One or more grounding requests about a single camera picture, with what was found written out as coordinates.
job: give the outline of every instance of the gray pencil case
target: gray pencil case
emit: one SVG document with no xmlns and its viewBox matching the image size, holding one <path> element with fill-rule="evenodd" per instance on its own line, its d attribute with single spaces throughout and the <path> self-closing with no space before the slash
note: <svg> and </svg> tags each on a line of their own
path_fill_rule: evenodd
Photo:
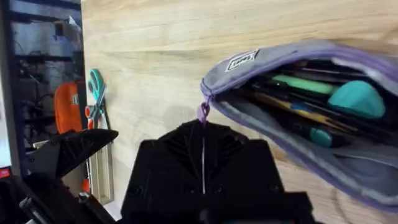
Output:
<svg viewBox="0 0 398 224">
<path fill-rule="evenodd" d="M 353 67 L 398 96 L 396 58 L 312 39 L 244 52 L 217 64 L 201 83 L 206 103 L 198 110 L 199 119 L 205 121 L 210 105 L 271 138 L 297 162 L 353 198 L 398 212 L 398 148 L 358 139 L 349 146 L 325 149 L 282 128 L 266 110 L 233 93 L 251 78 L 300 60 L 331 60 Z"/>
</svg>

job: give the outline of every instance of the wooden board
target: wooden board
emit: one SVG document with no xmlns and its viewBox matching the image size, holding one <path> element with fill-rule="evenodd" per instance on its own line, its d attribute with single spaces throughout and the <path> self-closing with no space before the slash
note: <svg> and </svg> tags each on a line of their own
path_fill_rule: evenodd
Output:
<svg viewBox="0 0 398 224">
<path fill-rule="evenodd" d="M 139 143 L 196 118 L 203 100 L 200 80 L 217 62 L 238 52 L 312 37 L 396 53 L 397 8 L 396 0 L 82 1 L 86 73 L 98 68 L 103 74 L 111 127 L 119 131 L 112 161 L 115 201 L 123 201 Z M 209 119 L 260 137 L 215 110 Z M 310 192 L 318 205 L 315 213 L 324 214 L 320 221 L 344 223 L 331 211 L 331 187 L 316 190 L 300 175 L 316 183 L 318 177 L 301 169 L 297 173 L 271 145 L 279 164 L 288 167 L 280 170 L 285 184 Z M 347 199 L 343 208 L 353 223 L 388 223 L 378 215 L 356 215 L 367 211 L 358 207 Z"/>
</svg>

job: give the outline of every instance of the zipper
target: zipper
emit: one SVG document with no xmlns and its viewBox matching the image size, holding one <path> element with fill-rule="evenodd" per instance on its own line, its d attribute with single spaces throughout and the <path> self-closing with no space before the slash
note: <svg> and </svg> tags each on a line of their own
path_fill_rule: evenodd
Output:
<svg viewBox="0 0 398 224">
<path fill-rule="evenodd" d="M 358 52 L 355 49 L 349 49 L 347 47 L 340 49 L 339 52 L 335 52 L 335 50 L 324 50 L 324 51 L 319 51 L 316 53 L 312 53 L 312 54 L 308 54 L 305 56 L 305 58 L 308 57 L 338 57 L 338 58 L 342 58 L 345 60 L 350 60 L 350 61 L 357 61 L 354 58 L 361 58 L 361 63 L 369 65 L 369 67 L 380 71 L 382 74 L 384 74 L 384 77 L 388 77 L 391 80 L 395 80 L 394 82 L 398 82 L 398 77 L 397 76 L 393 76 L 390 73 L 390 70 L 388 68 L 386 68 L 386 66 L 381 65 L 381 62 L 375 62 L 375 59 L 371 58 L 370 56 L 368 56 L 367 54 L 364 54 L 363 52 Z M 272 69 L 275 69 L 281 65 L 290 63 L 290 62 L 294 62 L 300 59 L 303 59 L 304 56 L 301 57 L 287 57 L 286 59 L 283 60 L 278 60 L 275 59 L 276 62 L 271 62 L 269 63 L 268 66 L 266 66 L 266 69 L 264 69 L 264 67 L 262 68 L 258 68 L 255 71 L 251 71 L 239 78 L 237 78 L 236 80 L 233 80 L 231 82 L 229 82 L 226 85 L 223 85 L 219 88 L 216 88 L 215 90 L 211 91 L 203 82 L 201 82 L 201 91 L 202 93 L 207 97 L 207 98 L 211 98 L 213 99 L 215 97 L 215 95 L 220 94 L 226 90 L 229 90 L 230 88 L 239 85 L 242 82 L 245 82 L 246 80 L 255 77 L 256 75 L 265 72 L 265 71 L 269 71 Z"/>
</svg>

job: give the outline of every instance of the orange object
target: orange object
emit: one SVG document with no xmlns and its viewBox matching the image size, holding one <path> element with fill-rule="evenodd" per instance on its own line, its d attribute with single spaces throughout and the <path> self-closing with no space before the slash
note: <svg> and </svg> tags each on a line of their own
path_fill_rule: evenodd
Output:
<svg viewBox="0 0 398 224">
<path fill-rule="evenodd" d="M 88 179 L 83 180 L 83 184 L 81 185 L 81 189 L 86 192 L 86 193 L 90 193 L 91 189 L 90 189 L 90 181 L 88 181 Z"/>
<path fill-rule="evenodd" d="M 55 120 L 60 134 L 69 130 L 81 131 L 78 83 L 61 84 L 54 95 Z"/>
</svg>

